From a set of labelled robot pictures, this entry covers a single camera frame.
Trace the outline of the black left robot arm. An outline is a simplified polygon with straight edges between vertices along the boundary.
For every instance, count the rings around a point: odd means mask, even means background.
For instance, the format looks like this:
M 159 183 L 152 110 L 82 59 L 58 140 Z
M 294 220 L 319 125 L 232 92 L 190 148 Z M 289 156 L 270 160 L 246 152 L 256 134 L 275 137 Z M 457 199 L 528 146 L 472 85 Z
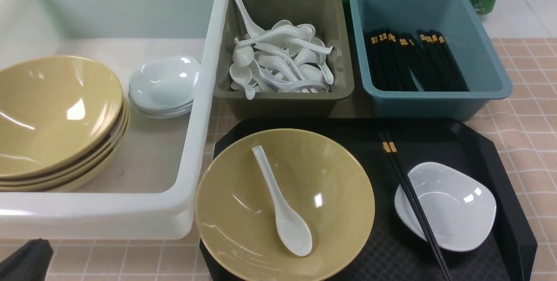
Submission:
M 48 240 L 34 239 L 0 264 L 2 281 L 44 281 L 54 250 Z

